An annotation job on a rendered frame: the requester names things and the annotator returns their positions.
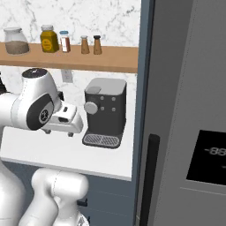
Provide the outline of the yellow jar with grey lid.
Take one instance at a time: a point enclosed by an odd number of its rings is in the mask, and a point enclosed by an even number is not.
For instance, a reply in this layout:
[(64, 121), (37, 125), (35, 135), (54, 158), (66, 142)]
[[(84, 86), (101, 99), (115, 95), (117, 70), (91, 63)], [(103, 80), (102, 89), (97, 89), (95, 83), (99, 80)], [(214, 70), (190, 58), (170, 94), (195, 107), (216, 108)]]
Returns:
[(41, 26), (41, 47), (45, 53), (55, 53), (59, 51), (57, 34), (54, 32), (52, 25)]

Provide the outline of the glass jar with brown contents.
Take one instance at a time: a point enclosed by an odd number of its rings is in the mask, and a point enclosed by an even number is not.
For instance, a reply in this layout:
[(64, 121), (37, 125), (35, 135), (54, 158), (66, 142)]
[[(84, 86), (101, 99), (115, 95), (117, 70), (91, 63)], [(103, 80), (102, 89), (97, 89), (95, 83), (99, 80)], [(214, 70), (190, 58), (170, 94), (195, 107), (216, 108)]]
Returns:
[(30, 50), (21, 27), (6, 27), (4, 34), (5, 48), (8, 54), (21, 55), (26, 54)]

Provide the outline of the wooden wall shelf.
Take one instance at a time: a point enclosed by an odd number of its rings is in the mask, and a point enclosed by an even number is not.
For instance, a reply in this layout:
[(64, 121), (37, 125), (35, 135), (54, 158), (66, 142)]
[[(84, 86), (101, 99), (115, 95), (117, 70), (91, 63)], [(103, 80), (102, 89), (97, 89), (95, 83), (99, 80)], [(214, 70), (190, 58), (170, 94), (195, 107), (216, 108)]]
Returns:
[(79, 45), (71, 45), (69, 53), (44, 53), (37, 43), (30, 43), (29, 47), (29, 53), (11, 56), (6, 52), (5, 44), (0, 42), (0, 65), (94, 72), (138, 72), (139, 49), (134, 47), (103, 46), (101, 55), (95, 55), (93, 47), (89, 48), (89, 54), (82, 54)]

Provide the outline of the black coffee machine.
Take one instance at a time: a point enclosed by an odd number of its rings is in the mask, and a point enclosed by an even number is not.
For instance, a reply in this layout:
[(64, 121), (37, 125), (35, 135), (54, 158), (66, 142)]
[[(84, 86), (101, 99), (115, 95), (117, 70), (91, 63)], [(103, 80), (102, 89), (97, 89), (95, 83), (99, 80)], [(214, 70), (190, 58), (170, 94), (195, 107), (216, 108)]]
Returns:
[(126, 123), (126, 81), (95, 78), (85, 89), (87, 131), (84, 145), (118, 148)]

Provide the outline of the red spice jar blue lid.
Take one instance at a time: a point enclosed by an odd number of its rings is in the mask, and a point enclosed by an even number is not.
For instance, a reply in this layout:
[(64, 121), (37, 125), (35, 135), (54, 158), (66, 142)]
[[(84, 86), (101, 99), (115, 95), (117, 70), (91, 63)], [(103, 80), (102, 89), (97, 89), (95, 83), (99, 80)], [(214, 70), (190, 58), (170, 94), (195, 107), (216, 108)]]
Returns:
[(64, 53), (68, 53), (71, 51), (70, 38), (69, 33), (65, 30), (60, 31), (60, 41), (62, 46), (62, 51)]

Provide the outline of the brown shaker with black cap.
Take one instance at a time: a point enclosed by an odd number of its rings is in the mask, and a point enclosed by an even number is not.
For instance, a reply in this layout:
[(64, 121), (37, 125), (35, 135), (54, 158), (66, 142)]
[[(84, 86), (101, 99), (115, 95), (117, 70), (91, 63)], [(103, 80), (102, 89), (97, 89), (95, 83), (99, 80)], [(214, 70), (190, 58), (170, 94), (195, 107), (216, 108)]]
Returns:
[(102, 46), (101, 46), (101, 36), (95, 35), (94, 36), (94, 54), (100, 55), (102, 53)]

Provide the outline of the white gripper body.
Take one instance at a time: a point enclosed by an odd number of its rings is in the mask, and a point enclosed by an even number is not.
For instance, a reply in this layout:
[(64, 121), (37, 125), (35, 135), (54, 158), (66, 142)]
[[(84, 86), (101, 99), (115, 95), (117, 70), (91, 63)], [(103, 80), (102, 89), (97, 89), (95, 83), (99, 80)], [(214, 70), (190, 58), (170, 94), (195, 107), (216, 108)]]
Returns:
[(51, 116), (50, 120), (42, 129), (67, 133), (81, 133), (83, 130), (83, 121), (76, 106), (63, 105), (59, 111)]

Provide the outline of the blue-grey base cupboard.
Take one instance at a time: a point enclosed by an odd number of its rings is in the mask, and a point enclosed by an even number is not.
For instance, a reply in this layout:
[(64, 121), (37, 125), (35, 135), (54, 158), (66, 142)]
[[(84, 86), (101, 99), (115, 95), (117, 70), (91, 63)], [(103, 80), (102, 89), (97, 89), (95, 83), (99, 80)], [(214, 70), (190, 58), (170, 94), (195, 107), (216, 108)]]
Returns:
[(90, 226), (132, 226), (131, 182), (87, 175), (89, 189), (79, 206)]

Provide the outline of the grey fridge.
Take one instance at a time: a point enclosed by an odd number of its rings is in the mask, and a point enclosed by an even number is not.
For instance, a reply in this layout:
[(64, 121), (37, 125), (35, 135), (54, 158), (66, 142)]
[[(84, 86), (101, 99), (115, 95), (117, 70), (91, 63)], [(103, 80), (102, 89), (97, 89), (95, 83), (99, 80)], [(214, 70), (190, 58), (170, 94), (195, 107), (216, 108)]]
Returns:
[(145, 130), (158, 158), (134, 226), (226, 226), (226, 0), (156, 1)]

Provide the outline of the white wall socket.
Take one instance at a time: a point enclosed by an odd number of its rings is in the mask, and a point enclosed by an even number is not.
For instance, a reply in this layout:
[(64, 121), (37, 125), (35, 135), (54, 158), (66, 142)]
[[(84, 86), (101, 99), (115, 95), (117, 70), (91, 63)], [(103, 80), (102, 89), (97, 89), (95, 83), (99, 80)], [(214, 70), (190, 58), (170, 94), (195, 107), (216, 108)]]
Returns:
[(71, 70), (62, 69), (61, 74), (62, 74), (63, 82), (65, 82), (65, 83), (72, 83), (73, 82)]

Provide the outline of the brown shaker with grey cap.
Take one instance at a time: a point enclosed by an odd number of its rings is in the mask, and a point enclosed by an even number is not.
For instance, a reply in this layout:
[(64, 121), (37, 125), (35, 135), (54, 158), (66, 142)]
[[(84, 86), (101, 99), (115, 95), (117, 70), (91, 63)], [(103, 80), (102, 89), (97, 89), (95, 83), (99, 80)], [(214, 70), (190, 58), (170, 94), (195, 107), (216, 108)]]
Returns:
[(81, 36), (81, 53), (82, 54), (88, 54), (89, 53), (89, 47), (88, 47), (86, 35)]

